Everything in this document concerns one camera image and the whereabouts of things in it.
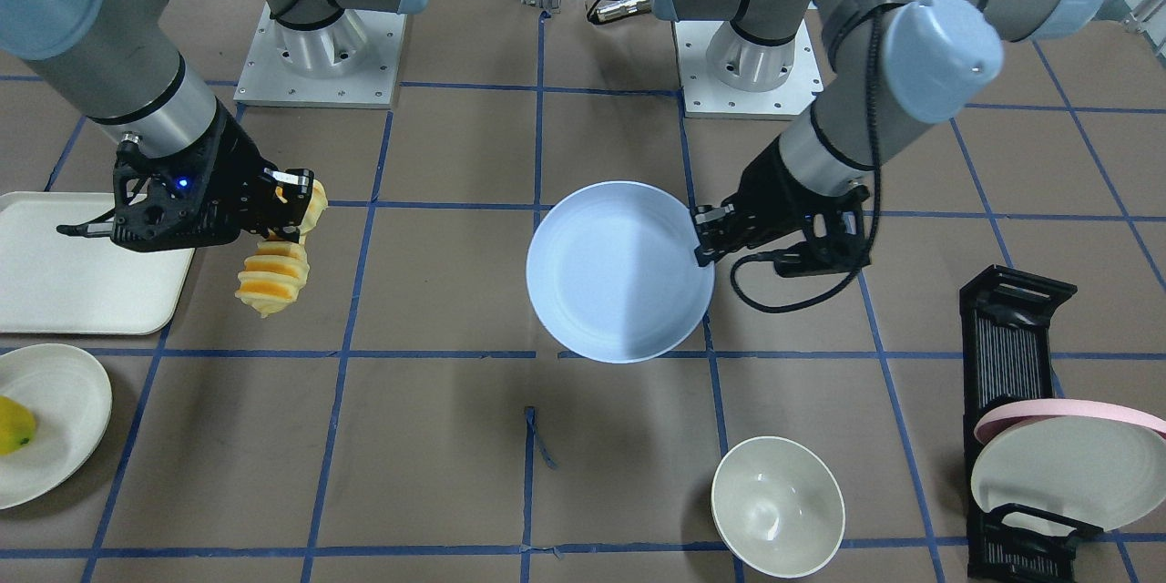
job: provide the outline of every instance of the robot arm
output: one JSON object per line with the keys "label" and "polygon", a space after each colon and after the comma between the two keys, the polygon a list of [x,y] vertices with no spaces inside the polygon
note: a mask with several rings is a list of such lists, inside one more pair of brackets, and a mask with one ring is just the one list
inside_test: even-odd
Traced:
{"label": "robot arm", "polygon": [[312,173],[260,156],[160,30],[167,1],[0,0],[0,48],[119,143],[113,210],[58,231],[141,252],[227,244],[243,230],[297,241]]}
{"label": "robot arm", "polygon": [[736,194],[694,211],[701,266],[800,231],[805,243],[751,258],[784,276],[857,273],[870,253],[859,181],[996,77],[999,40],[1070,35],[1103,0],[814,1],[837,79],[745,168]]}

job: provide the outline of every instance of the metal mounting plate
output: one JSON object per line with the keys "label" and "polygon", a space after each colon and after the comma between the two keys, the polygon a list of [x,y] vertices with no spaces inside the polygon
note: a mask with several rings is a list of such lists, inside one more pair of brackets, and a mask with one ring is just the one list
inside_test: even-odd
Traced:
{"label": "metal mounting plate", "polygon": [[392,110],[405,36],[405,15],[358,10],[374,48],[360,69],[344,77],[303,77],[283,62],[275,47],[271,9],[264,6],[239,73],[234,100],[254,106],[350,106]]}
{"label": "metal mounting plate", "polygon": [[786,84],[771,92],[745,92],[730,87],[709,71],[705,52],[717,28],[721,28],[717,20],[681,20],[674,23],[686,117],[789,121],[823,89],[805,22],[798,28],[794,64]]}

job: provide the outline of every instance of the white plate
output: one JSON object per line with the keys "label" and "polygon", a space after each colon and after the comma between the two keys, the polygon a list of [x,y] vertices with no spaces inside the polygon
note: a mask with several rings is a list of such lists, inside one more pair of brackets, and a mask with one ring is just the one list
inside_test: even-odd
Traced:
{"label": "white plate", "polygon": [[133,252],[57,234],[113,194],[0,196],[0,332],[149,335],[174,316],[192,250]]}
{"label": "white plate", "polygon": [[[971,493],[984,512],[1024,504],[1112,531],[1166,499],[1166,440],[1096,417],[1020,422],[984,447],[971,471]],[[1004,524],[1045,535],[1072,531],[1018,513]]]}
{"label": "white plate", "polygon": [[30,501],[93,454],[113,408],[105,368],[79,347],[38,344],[0,356],[0,395],[33,412],[36,436],[0,456],[0,510]]}
{"label": "white plate", "polygon": [[683,342],[712,298],[688,209],[653,185],[609,181],[559,202],[526,258],[539,321],[580,356],[639,363]]}

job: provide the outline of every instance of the white bowl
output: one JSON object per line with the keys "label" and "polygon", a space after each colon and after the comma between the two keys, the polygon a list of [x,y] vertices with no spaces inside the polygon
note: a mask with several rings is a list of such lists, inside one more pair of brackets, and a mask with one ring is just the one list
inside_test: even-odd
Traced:
{"label": "white bowl", "polygon": [[712,476],[712,520],[746,566],[796,578],[837,553],[847,506],[812,450],[784,437],[753,437],[733,447]]}
{"label": "white bowl", "polygon": [[531,304],[563,346],[600,363],[661,356],[700,325],[712,266],[687,206],[653,185],[580,189],[543,218],[526,259]]}

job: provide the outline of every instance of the white tray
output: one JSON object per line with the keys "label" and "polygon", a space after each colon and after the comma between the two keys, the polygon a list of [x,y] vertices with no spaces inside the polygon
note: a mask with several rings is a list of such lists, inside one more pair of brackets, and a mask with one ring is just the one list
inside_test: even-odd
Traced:
{"label": "white tray", "polygon": [[0,332],[148,335],[178,304],[194,250],[133,252],[57,234],[110,210],[113,194],[0,196]]}

